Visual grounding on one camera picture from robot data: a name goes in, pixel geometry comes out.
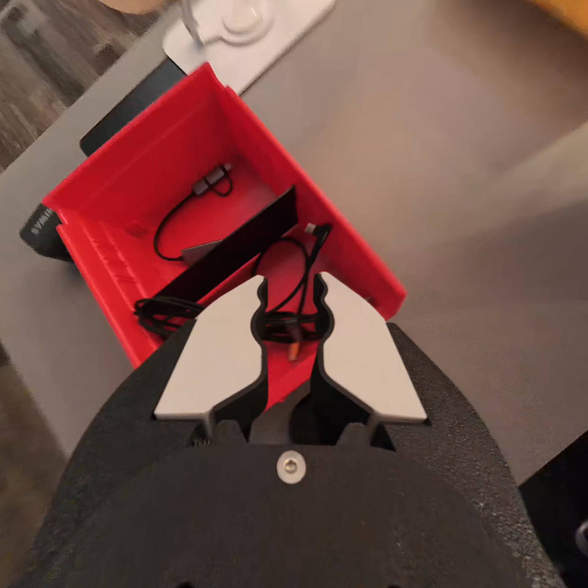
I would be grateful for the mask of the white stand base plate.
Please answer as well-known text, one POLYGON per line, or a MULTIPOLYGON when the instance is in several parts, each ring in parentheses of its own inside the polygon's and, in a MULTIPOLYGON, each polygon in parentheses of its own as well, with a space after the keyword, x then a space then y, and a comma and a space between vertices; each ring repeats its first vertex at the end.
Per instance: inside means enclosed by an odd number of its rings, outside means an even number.
POLYGON ((333 10, 336 1, 180 1, 162 48, 184 74, 204 63, 241 94, 333 10))

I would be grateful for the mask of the black bin divider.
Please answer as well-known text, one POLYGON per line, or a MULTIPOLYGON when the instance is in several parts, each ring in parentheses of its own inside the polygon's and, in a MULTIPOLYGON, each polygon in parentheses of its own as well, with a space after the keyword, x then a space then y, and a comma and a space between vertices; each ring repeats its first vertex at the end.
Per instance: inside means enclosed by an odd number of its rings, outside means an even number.
POLYGON ((155 296, 199 302, 297 224, 296 186, 292 185, 155 296))

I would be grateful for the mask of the dark flat device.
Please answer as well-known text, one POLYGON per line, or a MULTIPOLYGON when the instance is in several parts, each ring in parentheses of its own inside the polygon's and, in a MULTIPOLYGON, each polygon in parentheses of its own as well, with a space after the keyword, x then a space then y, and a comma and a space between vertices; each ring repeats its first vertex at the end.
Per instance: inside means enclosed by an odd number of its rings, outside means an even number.
POLYGON ((79 141, 84 156, 89 157, 135 119, 152 103, 181 81, 186 74, 169 58, 125 95, 79 141))

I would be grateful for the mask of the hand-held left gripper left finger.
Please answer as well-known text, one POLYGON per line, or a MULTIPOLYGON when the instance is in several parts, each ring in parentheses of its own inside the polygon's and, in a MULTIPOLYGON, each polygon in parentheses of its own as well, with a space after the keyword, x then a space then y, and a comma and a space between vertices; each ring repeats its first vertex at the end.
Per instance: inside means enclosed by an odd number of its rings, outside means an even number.
POLYGON ((253 422, 264 411, 267 304, 268 281, 254 276, 198 316, 154 410, 157 420, 253 422))

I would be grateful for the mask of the red plastic bin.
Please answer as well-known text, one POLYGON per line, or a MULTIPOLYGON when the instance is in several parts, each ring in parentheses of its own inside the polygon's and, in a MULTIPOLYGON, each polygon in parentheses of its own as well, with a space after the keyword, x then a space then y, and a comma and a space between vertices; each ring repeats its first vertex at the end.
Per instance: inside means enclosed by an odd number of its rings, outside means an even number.
POLYGON ((380 258, 208 64, 112 137, 44 200, 126 354, 140 366, 164 342, 152 416, 198 316, 254 276, 268 281, 262 340, 268 402, 309 380, 320 334, 314 276, 328 272, 385 319, 406 293, 380 258), (184 248, 225 239, 296 186, 298 224, 199 302, 155 295, 189 266, 184 248), (298 360, 288 333, 304 333, 298 360))

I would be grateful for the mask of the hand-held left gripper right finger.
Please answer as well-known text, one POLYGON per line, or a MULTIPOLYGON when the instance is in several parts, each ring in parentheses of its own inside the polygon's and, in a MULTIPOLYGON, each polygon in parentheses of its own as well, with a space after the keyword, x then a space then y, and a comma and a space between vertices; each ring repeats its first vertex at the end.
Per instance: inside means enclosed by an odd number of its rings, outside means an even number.
POLYGON ((317 410, 333 424, 422 424, 428 419, 386 320, 328 272, 314 276, 320 334, 313 365, 317 410))

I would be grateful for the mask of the small black object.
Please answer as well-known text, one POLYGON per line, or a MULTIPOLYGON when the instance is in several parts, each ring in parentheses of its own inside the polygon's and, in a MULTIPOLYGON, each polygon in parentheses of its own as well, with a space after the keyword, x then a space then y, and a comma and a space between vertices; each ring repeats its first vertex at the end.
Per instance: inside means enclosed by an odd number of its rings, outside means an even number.
POLYGON ((73 260, 63 243, 57 227, 61 220, 57 213, 40 203, 19 231, 21 240, 44 258, 70 262, 73 260))

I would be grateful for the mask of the grey usb hub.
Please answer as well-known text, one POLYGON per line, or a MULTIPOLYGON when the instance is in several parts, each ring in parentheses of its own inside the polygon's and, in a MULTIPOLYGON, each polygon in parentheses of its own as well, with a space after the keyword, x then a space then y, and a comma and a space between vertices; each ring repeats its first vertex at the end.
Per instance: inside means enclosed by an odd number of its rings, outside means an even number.
POLYGON ((181 251, 180 261, 187 266, 192 266, 209 255, 223 241, 224 239, 214 240, 196 246, 184 248, 181 251))

